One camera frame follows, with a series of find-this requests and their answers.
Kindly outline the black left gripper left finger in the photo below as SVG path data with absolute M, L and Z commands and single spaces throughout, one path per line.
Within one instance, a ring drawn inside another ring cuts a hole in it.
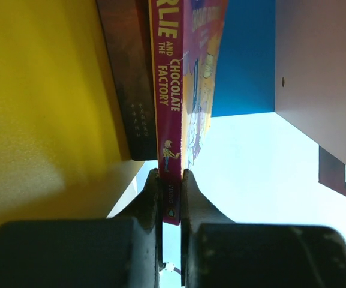
M 0 226 L 0 287 L 158 287 L 162 185 L 105 219 L 20 220 Z

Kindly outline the Tale of Two Cities book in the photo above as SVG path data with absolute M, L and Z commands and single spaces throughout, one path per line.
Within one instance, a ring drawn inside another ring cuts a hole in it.
M 148 2 L 99 0 L 97 8 L 130 156 L 156 160 Z

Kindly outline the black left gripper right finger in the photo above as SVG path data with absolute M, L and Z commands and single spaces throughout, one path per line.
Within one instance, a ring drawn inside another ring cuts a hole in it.
M 346 287 L 346 241 L 331 227 L 236 223 L 190 170 L 180 214 L 184 287 Z

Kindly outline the red castle cover book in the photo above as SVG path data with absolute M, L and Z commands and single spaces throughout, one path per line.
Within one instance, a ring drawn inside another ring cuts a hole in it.
M 346 197 L 346 164 L 319 146 L 318 181 Z

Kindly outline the Roald Dahl Charlie book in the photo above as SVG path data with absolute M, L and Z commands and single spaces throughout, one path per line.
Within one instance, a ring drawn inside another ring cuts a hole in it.
M 227 1 L 149 1 L 163 221 L 179 225 L 183 174 L 210 127 Z

